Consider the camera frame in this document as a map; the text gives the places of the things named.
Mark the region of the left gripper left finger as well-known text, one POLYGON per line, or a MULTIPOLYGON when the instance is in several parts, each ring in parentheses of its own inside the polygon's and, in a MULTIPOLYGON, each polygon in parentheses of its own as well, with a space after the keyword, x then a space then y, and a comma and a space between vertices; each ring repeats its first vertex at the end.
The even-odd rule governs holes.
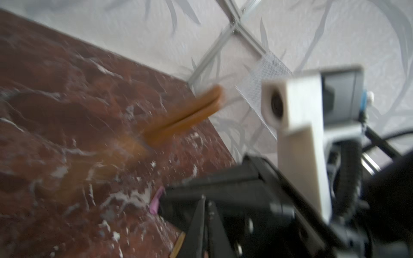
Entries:
POLYGON ((180 258, 204 257, 205 196, 198 201, 190 227, 179 251, 180 258))

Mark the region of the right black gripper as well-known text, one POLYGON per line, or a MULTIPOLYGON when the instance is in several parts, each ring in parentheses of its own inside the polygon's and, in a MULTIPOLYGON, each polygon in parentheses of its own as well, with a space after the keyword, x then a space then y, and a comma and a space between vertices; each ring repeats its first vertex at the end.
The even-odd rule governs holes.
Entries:
POLYGON ((208 202, 218 209, 235 258, 343 258, 352 252, 266 159, 246 156, 237 166, 168 187, 159 214, 187 234, 205 196, 204 258, 208 253, 208 202))

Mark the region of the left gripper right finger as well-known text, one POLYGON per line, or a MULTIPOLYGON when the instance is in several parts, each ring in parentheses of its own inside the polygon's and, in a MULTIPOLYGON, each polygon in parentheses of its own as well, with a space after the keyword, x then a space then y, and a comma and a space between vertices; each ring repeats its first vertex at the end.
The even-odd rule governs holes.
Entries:
POLYGON ((235 258, 216 204, 208 202, 208 253, 210 258, 235 258))

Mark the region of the dark brown pen cap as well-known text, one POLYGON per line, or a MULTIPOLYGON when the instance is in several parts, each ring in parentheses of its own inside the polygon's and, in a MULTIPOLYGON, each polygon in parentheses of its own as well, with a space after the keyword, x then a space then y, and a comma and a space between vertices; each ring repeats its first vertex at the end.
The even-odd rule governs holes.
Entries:
POLYGON ((173 135, 189 130, 218 112, 224 102, 223 87, 215 85, 199 98, 184 102, 176 110, 153 119, 144 129, 143 139, 150 147, 160 145, 173 135))

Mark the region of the brown pen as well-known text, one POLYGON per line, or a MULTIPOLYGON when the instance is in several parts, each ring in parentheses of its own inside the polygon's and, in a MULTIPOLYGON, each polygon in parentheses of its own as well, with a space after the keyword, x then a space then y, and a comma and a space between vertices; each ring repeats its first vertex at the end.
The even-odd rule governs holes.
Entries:
POLYGON ((129 161, 138 161, 149 153, 149 147, 130 134, 100 140, 91 146, 92 155, 73 159, 59 182, 37 187, 41 197, 70 205, 89 185, 109 182, 129 161))

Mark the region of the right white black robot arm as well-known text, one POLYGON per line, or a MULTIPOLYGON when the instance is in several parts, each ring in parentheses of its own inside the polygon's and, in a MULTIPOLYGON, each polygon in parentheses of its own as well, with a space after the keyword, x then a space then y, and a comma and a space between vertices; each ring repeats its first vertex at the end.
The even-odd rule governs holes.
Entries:
POLYGON ((322 221, 266 158, 169 187, 159 215, 185 232, 180 258, 410 258, 413 157, 364 183, 356 215, 322 221))

